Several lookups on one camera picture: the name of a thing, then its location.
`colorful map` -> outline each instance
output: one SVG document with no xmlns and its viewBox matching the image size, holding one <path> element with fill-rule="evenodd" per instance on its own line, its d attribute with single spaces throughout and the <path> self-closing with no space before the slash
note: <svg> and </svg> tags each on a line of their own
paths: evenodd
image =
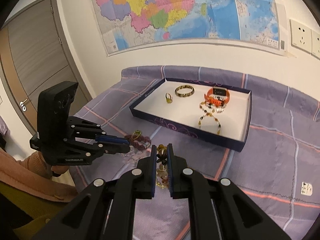
<svg viewBox="0 0 320 240">
<path fill-rule="evenodd" d="M 92 0 L 108 53 L 160 41 L 241 40 L 278 49 L 274 0 Z"/>
</svg>

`door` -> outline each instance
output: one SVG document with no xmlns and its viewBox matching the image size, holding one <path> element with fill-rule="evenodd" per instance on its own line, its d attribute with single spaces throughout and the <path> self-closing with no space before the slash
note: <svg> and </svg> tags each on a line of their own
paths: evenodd
<svg viewBox="0 0 320 240">
<path fill-rule="evenodd" d="M 36 2 L 0 31 L 0 59 L 14 103 L 37 131 L 40 92 L 62 81 L 77 81 L 56 28 L 52 0 Z M 87 102 L 79 87 L 69 114 Z"/>
</svg>

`watch face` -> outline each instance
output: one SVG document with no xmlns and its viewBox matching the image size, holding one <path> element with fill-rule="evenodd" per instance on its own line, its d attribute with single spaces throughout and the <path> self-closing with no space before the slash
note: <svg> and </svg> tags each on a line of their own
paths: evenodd
<svg viewBox="0 0 320 240">
<path fill-rule="evenodd" d="M 221 89 L 221 88 L 214 88 L 213 89 L 213 94 L 217 96 L 227 96 L 227 90 L 226 89 Z"/>
</svg>

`hand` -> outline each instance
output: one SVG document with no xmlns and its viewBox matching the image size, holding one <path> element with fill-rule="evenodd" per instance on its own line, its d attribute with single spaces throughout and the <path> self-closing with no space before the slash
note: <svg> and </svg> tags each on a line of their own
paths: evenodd
<svg viewBox="0 0 320 240">
<path fill-rule="evenodd" d="M 38 151 L 38 155 L 40 159 L 45 163 L 42 153 Z M 52 166 L 51 167 L 51 171 L 57 174 L 64 174 L 68 171 L 68 169 L 69 169 L 69 166 Z"/>
</svg>

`bed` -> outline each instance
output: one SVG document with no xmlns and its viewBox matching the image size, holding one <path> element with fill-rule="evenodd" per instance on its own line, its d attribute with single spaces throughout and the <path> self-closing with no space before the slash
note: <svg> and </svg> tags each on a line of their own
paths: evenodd
<svg viewBox="0 0 320 240">
<path fill-rule="evenodd" d="M 165 123 L 132 116 L 129 106 L 163 78 L 215 82 L 252 91 L 252 117 L 242 152 L 216 146 Z M 75 116 L 99 123 L 107 134 L 123 137 L 141 130 L 152 144 L 173 144 L 175 154 L 209 179 L 230 178 L 293 240 L 301 240 L 320 213 L 320 102 L 264 78 L 191 66 L 139 66 L 122 70 L 121 81 L 85 105 Z M 78 192 L 96 178 L 117 179 L 150 154 L 104 155 L 90 166 L 73 166 Z M 303 183 L 311 196 L 302 195 Z M 156 187 L 155 198 L 137 200 L 134 240 L 187 240 L 188 201 L 172 200 Z"/>
</svg>

